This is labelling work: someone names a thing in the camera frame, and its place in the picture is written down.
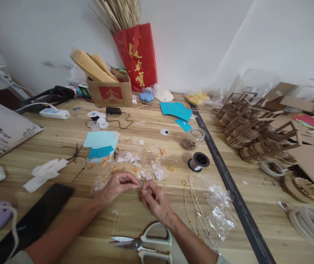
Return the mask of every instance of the white power strip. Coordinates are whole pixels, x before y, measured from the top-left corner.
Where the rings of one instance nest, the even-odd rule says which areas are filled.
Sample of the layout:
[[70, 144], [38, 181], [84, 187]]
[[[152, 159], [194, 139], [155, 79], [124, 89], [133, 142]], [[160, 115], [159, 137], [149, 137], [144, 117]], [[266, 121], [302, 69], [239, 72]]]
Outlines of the white power strip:
[[70, 113], [67, 110], [59, 110], [59, 109], [52, 109], [52, 108], [46, 108], [43, 109], [40, 112], [40, 115], [43, 117], [49, 117], [49, 118], [58, 118], [58, 119], [67, 119], [70, 117]]

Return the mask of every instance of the clear glass jar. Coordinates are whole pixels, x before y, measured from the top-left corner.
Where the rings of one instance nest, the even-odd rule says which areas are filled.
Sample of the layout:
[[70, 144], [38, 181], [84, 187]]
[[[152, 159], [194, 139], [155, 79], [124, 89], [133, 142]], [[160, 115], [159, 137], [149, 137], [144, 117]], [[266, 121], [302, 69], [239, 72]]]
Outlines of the clear glass jar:
[[182, 145], [187, 150], [195, 150], [204, 140], [206, 132], [202, 128], [192, 127], [182, 140]]

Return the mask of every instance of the scissor handle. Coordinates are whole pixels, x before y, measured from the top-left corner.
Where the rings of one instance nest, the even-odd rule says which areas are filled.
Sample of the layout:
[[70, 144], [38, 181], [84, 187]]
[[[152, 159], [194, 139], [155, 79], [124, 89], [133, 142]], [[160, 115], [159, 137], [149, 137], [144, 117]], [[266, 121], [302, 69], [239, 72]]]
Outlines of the scissor handle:
[[[165, 228], [165, 230], [167, 231], [167, 235], [168, 237], [166, 239], [164, 238], [148, 238], [147, 237], [147, 234], [148, 232], [156, 227], [156, 226], [163, 226]], [[170, 233], [170, 230], [168, 228], [166, 228], [164, 225], [162, 225], [160, 222], [156, 222], [152, 225], [150, 225], [146, 232], [140, 237], [140, 239], [142, 240], [142, 242], [144, 243], [151, 243], [151, 244], [163, 244], [163, 245], [168, 245], [168, 246], [171, 246], [171, 233]]]
[[154, 257], [157, 259], [162, 259], [168, 262], [168, 264], [172, 264], [172, 258], [171, 258], [171, 254], [163, 254], [163, 253], [159, 253], [159, 252], [152, 252], [152, 251], [147, 251], [147, 250], [140, 250], [138, 255], [141, 258], [142, 264], [145, 264], [145, 256], [150, 256], [150, 257]]

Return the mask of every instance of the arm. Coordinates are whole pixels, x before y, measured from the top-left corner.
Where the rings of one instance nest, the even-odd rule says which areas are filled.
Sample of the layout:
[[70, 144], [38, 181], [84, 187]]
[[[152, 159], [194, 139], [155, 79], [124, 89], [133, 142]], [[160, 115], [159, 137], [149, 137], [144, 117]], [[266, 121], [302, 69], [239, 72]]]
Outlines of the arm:
[[143, 205], [175, 236], [188, 262], [191, 264], [216, 264], [218, 254], [202, 242], [174, 213], [164, 191], [149, 180], [142, 187]]
[[93, 218], [120, 193], [139, 187], [138, 180], [129, 172], [117, 172], [88, 204], [69, 217], [53, 231], [43, 235], [25, 252], [35, 264], [56, 263], [74, 239]]

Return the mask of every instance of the black power adapter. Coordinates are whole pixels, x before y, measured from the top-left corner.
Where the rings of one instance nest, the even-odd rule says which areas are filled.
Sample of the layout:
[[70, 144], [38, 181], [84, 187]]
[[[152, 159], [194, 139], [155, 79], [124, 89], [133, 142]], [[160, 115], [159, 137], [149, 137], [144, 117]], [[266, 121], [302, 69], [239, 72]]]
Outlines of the black power adapter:
[[106, 112], [107, 112], [107, 115], [109, 115], [109, 114], [121, 115], [121, 110], [118, 107], [107, 107]]

